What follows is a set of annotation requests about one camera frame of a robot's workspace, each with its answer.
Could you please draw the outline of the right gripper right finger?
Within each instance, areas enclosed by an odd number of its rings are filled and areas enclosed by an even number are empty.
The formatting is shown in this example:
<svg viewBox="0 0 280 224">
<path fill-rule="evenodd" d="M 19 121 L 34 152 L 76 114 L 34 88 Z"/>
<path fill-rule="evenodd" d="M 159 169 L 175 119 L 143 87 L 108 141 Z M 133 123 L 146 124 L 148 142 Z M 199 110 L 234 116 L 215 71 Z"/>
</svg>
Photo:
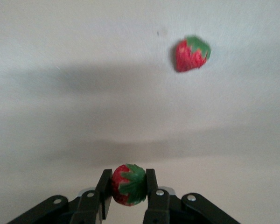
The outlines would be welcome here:
<svg viewBox="0 0 280 224">
<path fill-rule="evenodd" d="M 145 224 L 238 224 L 239 221 L 198 193 L 178 198 L 172 188 L 159 187 L 154 169 L 146 170 L 148 208 Z"/>
</svg>

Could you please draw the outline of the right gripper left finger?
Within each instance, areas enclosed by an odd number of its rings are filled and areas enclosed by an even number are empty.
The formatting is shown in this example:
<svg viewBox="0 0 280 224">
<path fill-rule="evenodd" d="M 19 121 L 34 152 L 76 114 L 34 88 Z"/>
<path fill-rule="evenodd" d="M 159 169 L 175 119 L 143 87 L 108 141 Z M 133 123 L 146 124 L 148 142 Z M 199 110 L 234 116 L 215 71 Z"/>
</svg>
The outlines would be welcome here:
<svg viewBox="0 0 280 224">
<path fill-rule="evenodd" d="M 10 224 L 100 224 L 111 203 L 112 170 L 105 169 L 94 188 L 81 190 L 69 201 L 54 195 L 11 220 Z"/>
</svg>

